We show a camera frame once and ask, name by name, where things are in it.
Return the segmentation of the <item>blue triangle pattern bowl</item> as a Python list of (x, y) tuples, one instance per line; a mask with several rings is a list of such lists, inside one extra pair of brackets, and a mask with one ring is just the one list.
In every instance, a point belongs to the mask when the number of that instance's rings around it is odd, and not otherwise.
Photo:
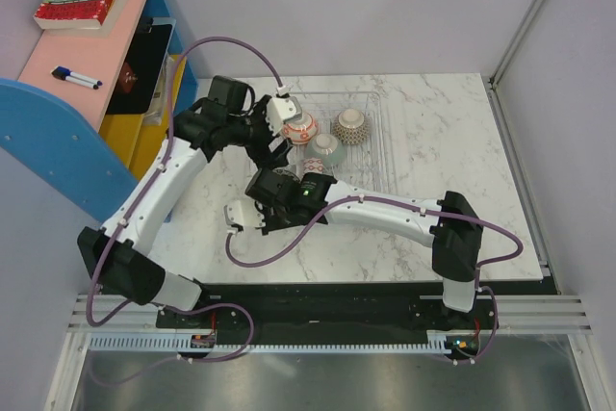
[(327, 167), (322, 159), (316, 157), (304, 158), (301, 166), (304, 174), (319, 173), (329, 175), (331, 173), (331, 168)]

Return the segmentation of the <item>pale green bowl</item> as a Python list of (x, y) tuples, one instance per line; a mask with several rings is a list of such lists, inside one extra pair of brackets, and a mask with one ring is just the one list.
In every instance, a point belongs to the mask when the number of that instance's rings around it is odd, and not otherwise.
[(313, 137), (304, 151), (305, 159), (318, 159), (326, 168), (339, 166), (347, 158), (346, 147), (332, 134)]

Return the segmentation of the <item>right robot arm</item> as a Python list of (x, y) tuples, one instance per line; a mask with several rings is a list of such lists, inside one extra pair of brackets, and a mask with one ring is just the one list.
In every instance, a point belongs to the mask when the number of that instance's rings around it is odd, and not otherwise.
[(401, 236), (431, 250), (432, 270), (443, 280), (443, 321), (455, 328), (475, 317), (475, 270), (483, 225), (464, 195), (403, 198), (352, 186), (331, 175), (302, 179), (260, 169), (245, 194), (265, 214), (265, 231), (351, 225)]

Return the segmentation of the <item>orange floral bowl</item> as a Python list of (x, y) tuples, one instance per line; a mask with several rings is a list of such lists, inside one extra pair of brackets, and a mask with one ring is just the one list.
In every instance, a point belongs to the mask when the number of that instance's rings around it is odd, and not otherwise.
[(293, 145), (305, 145), (319, 133), (317, 120), (307, 112), (301, 118), (284, 125), (282, 135)]

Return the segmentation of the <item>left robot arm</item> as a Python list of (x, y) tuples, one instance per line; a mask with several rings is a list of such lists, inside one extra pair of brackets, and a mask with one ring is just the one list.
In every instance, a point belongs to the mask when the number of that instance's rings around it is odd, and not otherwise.
[(86, 227), (78, 236), (92, 284), (139, 305), (172, 306), (190, 327), (208, 322), (212, 306), (200, 297), (200, 286), (148, 255), (177, 200), (224, 148), (244, 148), (258, 168), (287, 164), (291, 143), (271, 144), (301, 117), (300, 105), (290, 95), (265, 95), (246, 109), (244, 101), (253, 93), (244, 82), (217, 76), (206, 96), (174, 117), (152, 165), (124, 203), (100, 228)]

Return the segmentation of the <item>dark floral bowl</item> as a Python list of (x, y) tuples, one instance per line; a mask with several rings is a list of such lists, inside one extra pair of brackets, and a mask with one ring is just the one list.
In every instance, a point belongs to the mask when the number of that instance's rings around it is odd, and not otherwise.
[(279, 175), (290, 177), (290, 178), (294, 179), (295, 181), (299, 180), (298, 176), (292, 170), (289, 170), (289, 169), (284, 168), (284, 167), (277, 167), (277, 168), (275, 168), (273, 170), (273, 172), (277, 173)]

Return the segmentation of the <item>brown patterned bowl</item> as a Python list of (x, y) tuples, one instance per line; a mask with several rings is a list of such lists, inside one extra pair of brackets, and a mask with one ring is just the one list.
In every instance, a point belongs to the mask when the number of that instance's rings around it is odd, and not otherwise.
[(353, 108), (341, 111), (332, 125), (333, 135), (344, 145), (359, 145), (370, 136), (370, 122), (363, 112)]

